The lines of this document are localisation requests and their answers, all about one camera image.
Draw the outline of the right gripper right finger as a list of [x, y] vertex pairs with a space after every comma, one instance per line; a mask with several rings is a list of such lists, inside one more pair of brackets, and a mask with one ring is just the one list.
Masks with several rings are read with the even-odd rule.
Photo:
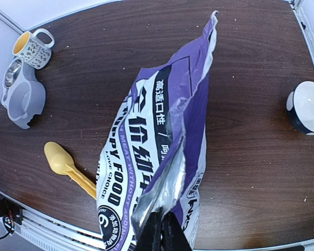
[[192, 248], [173, 212], [169, 212], [163, 220], [162, 250], [191, 251]]

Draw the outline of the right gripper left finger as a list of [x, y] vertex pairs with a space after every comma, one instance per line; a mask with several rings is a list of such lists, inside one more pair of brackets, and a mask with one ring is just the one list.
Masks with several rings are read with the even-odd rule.
[[159, 212], [152, 212], [137, 240], [136, 251], [161, 250], [162, 216]]

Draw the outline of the purple pet food bag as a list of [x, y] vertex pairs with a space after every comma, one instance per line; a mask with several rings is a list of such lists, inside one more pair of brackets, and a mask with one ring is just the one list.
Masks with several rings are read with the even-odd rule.
[[106, 250], [134, 250], [148, 214], [159, 208], [175, 214], [189, 246], [194, 246], [217, 23], [212, 13], [202, 35], [167, 63], [142, 68], [119, 107], [96, 173]]

